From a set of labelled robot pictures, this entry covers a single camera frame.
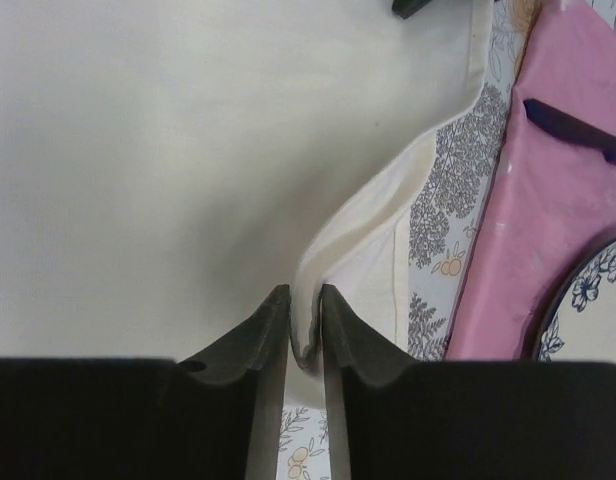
pink fabric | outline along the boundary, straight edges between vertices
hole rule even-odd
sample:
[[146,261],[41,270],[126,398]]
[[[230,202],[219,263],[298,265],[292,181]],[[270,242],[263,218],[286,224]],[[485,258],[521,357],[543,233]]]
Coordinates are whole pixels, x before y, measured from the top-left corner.
[[449,359],[518,358],[555,282],[616,231],[616,167],[530,124],[526,98],[616,135],[616,34],[583,0],[549,2],[530,38]]

floral plate pattern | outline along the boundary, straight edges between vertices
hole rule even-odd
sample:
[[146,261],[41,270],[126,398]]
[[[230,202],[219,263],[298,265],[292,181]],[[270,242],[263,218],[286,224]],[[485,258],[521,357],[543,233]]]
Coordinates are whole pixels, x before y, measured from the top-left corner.
[[589,258],[562,290],[538,360],[616,363],[616,239]]

folded fabric edge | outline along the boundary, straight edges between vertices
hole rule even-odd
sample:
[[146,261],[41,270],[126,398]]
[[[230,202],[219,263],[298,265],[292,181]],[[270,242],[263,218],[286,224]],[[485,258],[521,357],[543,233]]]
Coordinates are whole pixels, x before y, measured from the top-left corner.
[[[291,306],[292,350],[297,363],[302,368],[312,369],[314,371],[314,363],[318,357],[319,324],[315,318],[321,285],[326,281],[329,274],[336,271],[341,265],[362,254],[363,250],[367,248],[368,245],[376,241],[377,238],[387,230],[395,228],[398,220],[405,215],[412,201],[414,201],[423,188],[434,162],[434,155],[432,159],[427,159],[427,161],[413,161],[412,157],[417,155],[417,148],[421,147],[421,145],[427,141],[434,142],[435,132],[438,128],[464,115],[473,108],[475,102],[479,98],[485,80],[492,15],[492,2],[479,0],[473,3],[472,36],[469,46],[468,69],[466,72],[466,95],[465,102],[460,106],[459,111],[449,118],[443,119],[440,124],[411,142],[411,144],[390,162],[380,174],[371,179],[370,182],[362,187],[357,194],[351,197],[338,212],[331,217],[320,233],[313,239],[311,245],[315,244],[316,240],[323,235],[327,226],[331,226],[334,222],[338,221],[338,217],[342,213],[348,209],[354,208],[360,198],[370,194],[382,174],[390,172],[391,170],[396,170],[398,169],[397,167],[403,167],[404,164],[407,164],[409,169],[406,169],[406,180],[401,182],[392,198],[387,201],[386,206],[379,214],[370,219],[363,228],[341,232],[320,250],[315,252],[311,251],[309,248],[302,258],[293,281],[293,303]],[[306,318],[311,318],[312,321],[308,329],[304,329],[304,331],[301,332],[300,324],[308,324],[308,322],[305,321],[301,322],[301,319],[305,320]]]

dark blue object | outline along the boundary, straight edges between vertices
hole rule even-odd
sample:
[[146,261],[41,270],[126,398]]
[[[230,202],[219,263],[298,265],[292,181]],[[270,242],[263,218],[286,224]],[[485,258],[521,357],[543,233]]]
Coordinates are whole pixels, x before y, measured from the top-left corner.
[[524,100],[528,120],[562,142],[594,148],[616,165],[616,137],[534,98]]

white cloth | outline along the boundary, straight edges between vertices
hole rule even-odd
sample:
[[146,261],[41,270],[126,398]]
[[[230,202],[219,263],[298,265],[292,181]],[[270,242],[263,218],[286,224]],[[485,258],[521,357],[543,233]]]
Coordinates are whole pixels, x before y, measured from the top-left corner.
[[388,3],[0,0],[0,355],[185,358],[291,281],[302,352],[482,82],[490,0]]

